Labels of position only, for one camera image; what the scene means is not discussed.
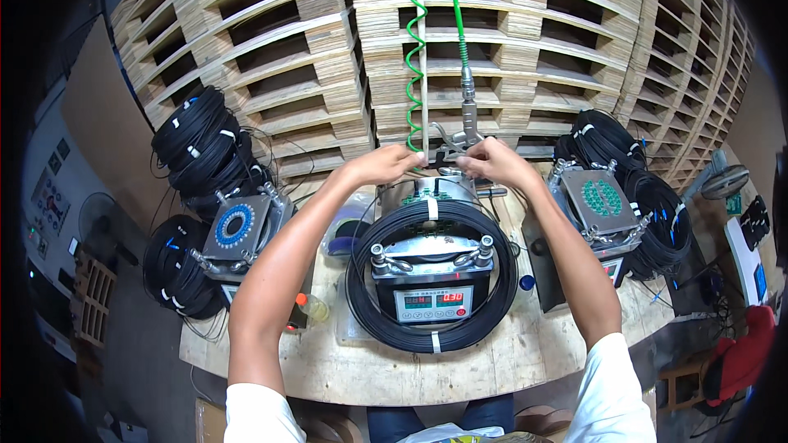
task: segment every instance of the wooden pallet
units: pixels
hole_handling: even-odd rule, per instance
[[[112,271],[87,253],[80,253],[71,301],[75,337],[104,348],[116,282],[117,276]]]
[[[614,113],[646,143],[649,169],[681,192],[722,145],[754,38],[732,0],[643,0]]]
[[[309,129],[299,145],[343,158],[373,147],[354,21],[346,0],[123,0],[112,15],[154,128],[192,89],[212,84],[243,126],[265,133],[258,153],[268,136],[303,139]],[[266,153],[289,157],[293,148]]]
[[[376,135],[410,130],[412,77],[404,55],[409,0],[353,0],[369,75]],[[425,0],[429,119],[459,126],[460,62],[451,0]],[[612,110],[631,57],[641,0],[460,0],[483,133],[521,138],[567,133],[582,109]],[[419,85],[415,86],[419,98]],[[420,112],[414,118],[418,121]],[[430,130],[429,137],[438,133]]]

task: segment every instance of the blue bottle cap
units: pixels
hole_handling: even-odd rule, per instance
[[[520,278],[520,287],[523,288],[525,291],[531,291],[536,283],[537,280],[534,279],[533,275],[526,274]]]

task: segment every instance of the jeans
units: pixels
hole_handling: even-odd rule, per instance
[[[368,407],[367,425],[371,443],[396,443],[425,429],[412,407]],[[471,400],[459,427],[466,431],[500,426],[505,433],[515,429],[515,399],[511,393]]]

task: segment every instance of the black cable coil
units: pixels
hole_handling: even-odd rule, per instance
[[[476,344],[504,318],[517,288],[517,262],[504,232],[477,208],[461,201],[438,201],[441,220],[454,221],[492,237],[498,257],[499,273],[485,303],[472,315],[438,331],[440,351],[456,351]],[[348,304],[359,324],[374,338],[393,348],[408,352],[434,352],[432,331],[400,325],[381,313],[369,297],[365,267],[371,258],[370,247],[383,243],[395,231],[429,219],[427,202],[412,203],[375,221],[360,237],[348,265]]]
[[[210,319],[224,307],[218,286],[189,254],[202,250],[208,231],[187,215],[173,215],[153,232],[143,258],[145,290],[164,308],[195,320]]]
[[[639,281],[676,274],[692,241],[690,215],[681,198],[662,178],[643,170],[625,176],[623,191],[629,202],[637,204],[641,216],[652,214],[640,245],[625,256],[623,269],[628,268]]]
[[[270,170],[252,156],[249,133],[213,86],[179,106],[153,135],[151,146],[159,166],[170,170],[167,179],[183,204],[206,222],[219,209],[216,191],[250,196],[271,180]]]
[[[616,160],[616,179],[621,183],[629,171],[645,168],[643,146],[611,115],[599,110],[586,110],[568,135],[559,137],[556,158],[576,160],[586,170],[591,163],[608,164]]]

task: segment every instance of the white t-shirt sleeve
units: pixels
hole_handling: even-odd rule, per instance
[[[254,383],[227,387],[227,429],[224,443],[276,441],[306,443],[288,401],[276,390]]]
[[[621,333],[610,333],[591,348],[577,395],[575,418],[564,441],[656,442],[651,412],[643,402],[640,382]]]

